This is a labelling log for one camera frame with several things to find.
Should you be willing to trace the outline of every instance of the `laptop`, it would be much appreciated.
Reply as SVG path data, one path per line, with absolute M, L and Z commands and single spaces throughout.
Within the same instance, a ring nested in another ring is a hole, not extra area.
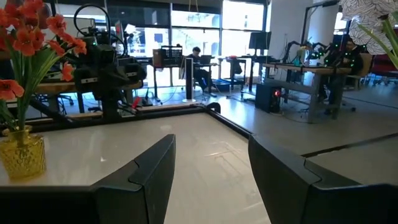
M 200 63 L 202 65 L 210 64 L 212 56 L 211 55 L 202 55 L 200 56 Z

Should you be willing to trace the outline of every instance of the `computer tower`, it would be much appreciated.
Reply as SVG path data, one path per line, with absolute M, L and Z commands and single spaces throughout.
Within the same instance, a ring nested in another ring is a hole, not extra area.
M 282 88 L 272 83 L 257 84 L 256 108 L 267 113 L 278 113 L 280 110 L 280 94 Z

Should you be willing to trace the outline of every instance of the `chair backrest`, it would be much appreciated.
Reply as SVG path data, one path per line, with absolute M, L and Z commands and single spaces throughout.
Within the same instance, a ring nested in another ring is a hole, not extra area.
M 363 61 L 363 67 L 362 70 L 360 70 L 356 75 L 359 77 L 365 77 L 371 69 L 372 55 L 367 53 L 361 53 L 360 55 Z

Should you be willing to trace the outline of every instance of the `black monitor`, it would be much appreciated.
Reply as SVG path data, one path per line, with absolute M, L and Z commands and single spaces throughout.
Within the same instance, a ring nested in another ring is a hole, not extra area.
M 268 50 L 271 32 L 252 32 L 250 34 L 249 49 Z

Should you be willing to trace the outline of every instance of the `glass vase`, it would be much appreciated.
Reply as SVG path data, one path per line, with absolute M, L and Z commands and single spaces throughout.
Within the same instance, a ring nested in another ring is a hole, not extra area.
M 40 176 L 46 170 L 43 136 L 24 130 L 4 130 L 5 140 L 0 141 L 0 158 L 10 180 L 27 180 Z

